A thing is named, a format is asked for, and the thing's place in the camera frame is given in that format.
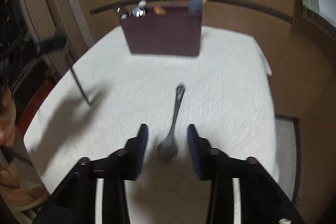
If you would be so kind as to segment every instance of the person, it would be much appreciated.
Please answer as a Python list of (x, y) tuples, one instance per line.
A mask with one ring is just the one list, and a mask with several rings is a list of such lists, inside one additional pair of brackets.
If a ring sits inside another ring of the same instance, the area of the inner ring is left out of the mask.
[[(7, 85), (0, 87), (0, 145), (13, 148), (14, 140), (21, 137), (18, 128), (15, 126), (16, 106), (11, 95), (11, 89)], [(37, 186), (33, 189), (24, 187), (22, 176), (14, 164), (14, 160), (9, 164), (0, 162), (0, 195), (21, 223), (31, 223), (32, 219), (21, 214), (37, 207), (48, 197), (44, 186)]]

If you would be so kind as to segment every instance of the white paper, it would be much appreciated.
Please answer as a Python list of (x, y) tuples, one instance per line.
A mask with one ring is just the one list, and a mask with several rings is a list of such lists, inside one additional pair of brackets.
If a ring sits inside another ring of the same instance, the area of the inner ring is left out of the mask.
[(320, 15), (336, 27), (336, 0), (319, 0)]

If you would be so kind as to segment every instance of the wall vent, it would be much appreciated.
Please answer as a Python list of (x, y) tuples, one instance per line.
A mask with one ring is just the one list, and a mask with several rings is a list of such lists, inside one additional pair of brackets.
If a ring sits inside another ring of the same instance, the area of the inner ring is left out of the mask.
[(303, 17), (336, 40), (336, 28), (323, 17), (307, 8), (303, 9)]

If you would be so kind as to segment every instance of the utensil holder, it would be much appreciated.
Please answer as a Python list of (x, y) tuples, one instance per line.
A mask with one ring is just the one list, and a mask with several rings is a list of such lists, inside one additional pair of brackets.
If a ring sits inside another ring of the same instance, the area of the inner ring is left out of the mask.
[(199, 56), (202, 13), (188, 12), (188, 5), (162, 6), (165, 15), (148, 7), (143, 17), (121, 20), (132, 54)]

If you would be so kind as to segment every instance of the metal utensil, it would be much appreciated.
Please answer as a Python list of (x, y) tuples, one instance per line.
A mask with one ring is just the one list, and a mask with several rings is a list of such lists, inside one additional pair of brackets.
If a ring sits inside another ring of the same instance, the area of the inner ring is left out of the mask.
[(169, 133), (167, 137), (161, 143), (159, 143), (156, 148), (158, 158), (164, 162), (170, 162), (174, 160), (177, 156), (177, 152), (179, 151), (174, 139), (174, 130), (184, 92), (185, 86), (183, 83), (181, 83), (176, 88), (174, 115)]
[(137, 7), (131, 10), (131, 15), (134, 17), (142, 17), (146, 14), (147, 1), (141, 0)]
[(129, 14), (129, 11), (123, 5), (113, 5), (112, 10), (115, 11), (119, 16), (122, 14)]

